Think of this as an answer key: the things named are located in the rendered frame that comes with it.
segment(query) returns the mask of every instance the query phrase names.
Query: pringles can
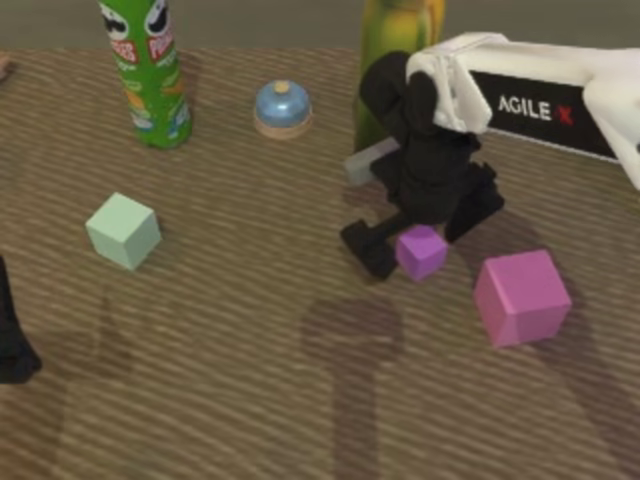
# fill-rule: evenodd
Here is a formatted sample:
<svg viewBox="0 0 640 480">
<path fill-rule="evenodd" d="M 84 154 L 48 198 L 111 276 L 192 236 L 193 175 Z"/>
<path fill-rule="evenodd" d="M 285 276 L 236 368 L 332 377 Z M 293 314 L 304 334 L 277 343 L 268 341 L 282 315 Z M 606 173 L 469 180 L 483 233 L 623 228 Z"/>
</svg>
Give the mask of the pringles can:
<svg viewBox="0 0 640 480">
<path fill-rule="evenodd" d="M 143 143 L 180 145 L 192 120 L 166 0 L 101 0 L 100 11 Z"/>
<path fill-rule="evenodd" d="M 446 0 L 366 0 L 362 18 L 360 78 L 385 54 L 415 53 L 439 41 Z M 355 103 L 355 151 L 378 143 L 388 133 L 362 103 Z"/>
</svg>

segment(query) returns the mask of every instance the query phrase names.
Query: pink cube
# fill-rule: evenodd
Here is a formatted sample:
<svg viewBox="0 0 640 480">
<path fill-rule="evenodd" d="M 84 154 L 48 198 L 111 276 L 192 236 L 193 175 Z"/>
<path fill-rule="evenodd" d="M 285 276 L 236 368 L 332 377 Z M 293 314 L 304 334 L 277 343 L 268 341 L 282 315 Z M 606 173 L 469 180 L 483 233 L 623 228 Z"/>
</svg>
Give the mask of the pink cube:
<svg viewBox="0 0 640 480">
<path fill-rule="evenodd" d="M 546 250 L 487 259 L 474 300 L 494 347 L 553 337 L 571 309 Z"/>
<path fill-rule="evenodd" d="M 417 226 L 398 237 L 396 259 L 409 277 L 419 282 L 444 265 L 447 249 L 433 228 Z"/>
</svg>

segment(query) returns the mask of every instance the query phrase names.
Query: green cube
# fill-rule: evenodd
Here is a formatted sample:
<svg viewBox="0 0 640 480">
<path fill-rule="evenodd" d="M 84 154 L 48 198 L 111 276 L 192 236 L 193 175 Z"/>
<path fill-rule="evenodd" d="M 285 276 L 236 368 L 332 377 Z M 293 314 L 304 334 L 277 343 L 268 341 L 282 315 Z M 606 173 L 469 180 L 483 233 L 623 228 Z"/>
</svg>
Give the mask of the green cube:
<svg viewBox="0 0 640 480">
<path fill-rule="evenodd" d="M 96 252 L 128 270 L 138 268 L 162 240 L 155 212 L 119 193 L 85 225 Z"/>
</svg>

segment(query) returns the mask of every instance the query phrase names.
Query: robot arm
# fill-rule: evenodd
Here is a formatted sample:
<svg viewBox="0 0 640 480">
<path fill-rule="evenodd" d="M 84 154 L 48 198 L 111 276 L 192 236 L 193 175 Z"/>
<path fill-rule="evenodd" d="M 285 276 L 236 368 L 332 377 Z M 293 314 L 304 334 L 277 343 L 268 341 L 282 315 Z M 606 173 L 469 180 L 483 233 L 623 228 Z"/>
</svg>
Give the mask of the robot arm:
<svg viewBox="0 0 640 480">
<path fill-rule="evenodd" d="M 437 125 L 494 130 L 619 162 L 640 190 L 640 50 L 468 33 L 412 55 L 407 79 L 419 71 L 437 86 Z"/>
</svg>

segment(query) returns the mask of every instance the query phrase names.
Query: magenta block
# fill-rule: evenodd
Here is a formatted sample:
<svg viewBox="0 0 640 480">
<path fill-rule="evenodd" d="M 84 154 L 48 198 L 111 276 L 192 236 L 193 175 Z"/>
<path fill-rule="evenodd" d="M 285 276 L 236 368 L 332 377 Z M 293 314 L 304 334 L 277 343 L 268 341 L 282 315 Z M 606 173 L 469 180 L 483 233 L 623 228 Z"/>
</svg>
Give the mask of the magenta block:
<svg viewBox="0 0 640 480">
<path fill-rule="evenodd" d="M 411 279 L 419 282 L 444 265 L 447 249 L 433 228 L 418 226 L 398 237 L 396 259 Z"/>
<path fill-rule="evenodd" d="M 494 347 L 553 337 L 571 309 L 546 250 L 487 259 L 474 300 Z"/>
</svg>

